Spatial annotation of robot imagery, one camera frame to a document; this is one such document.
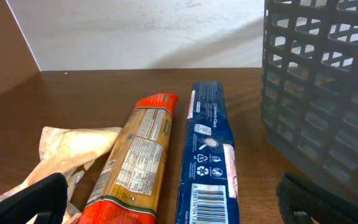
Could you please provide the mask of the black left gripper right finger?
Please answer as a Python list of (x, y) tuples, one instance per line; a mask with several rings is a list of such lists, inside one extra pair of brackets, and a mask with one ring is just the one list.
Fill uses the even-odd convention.
[(277, 185), (276, 196), (286, 224), (358, 224), (357, 205), (294, 173), (284, 173)]

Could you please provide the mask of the orange spaghetti packet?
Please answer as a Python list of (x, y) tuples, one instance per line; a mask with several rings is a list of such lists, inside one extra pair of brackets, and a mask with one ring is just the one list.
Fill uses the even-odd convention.
[(89, 196), (78, 224), (154, 224), (178, 96), (139, 100)]

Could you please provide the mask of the blue tissue pack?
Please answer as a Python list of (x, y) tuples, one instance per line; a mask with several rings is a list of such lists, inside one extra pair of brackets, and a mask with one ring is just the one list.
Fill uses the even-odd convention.
[(221, 82), (203, 81), (193, 85), (175, 221), (179, 224), (240, 222), (234, 137)]

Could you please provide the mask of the beige food pouch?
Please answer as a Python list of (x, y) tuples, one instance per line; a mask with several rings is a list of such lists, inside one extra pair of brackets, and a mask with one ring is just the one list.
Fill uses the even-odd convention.
[(63, 223), (76, 223), (81, 216), (69, 203), (74, 189), (95, 160), (111, 152), (122, 128), (60, 129), (44, 127), (39, 143), (40, 163), (17, 187), (0, 195), (0, 202), (26, 187), (59, 172), (67, 180), (67, 203)]

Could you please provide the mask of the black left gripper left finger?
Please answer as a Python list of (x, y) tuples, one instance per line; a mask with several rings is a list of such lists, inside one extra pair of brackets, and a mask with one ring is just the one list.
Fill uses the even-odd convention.
[(0, 202), (0, 223), (61, 224), (67, 207), (67, 181), (54, 173)]

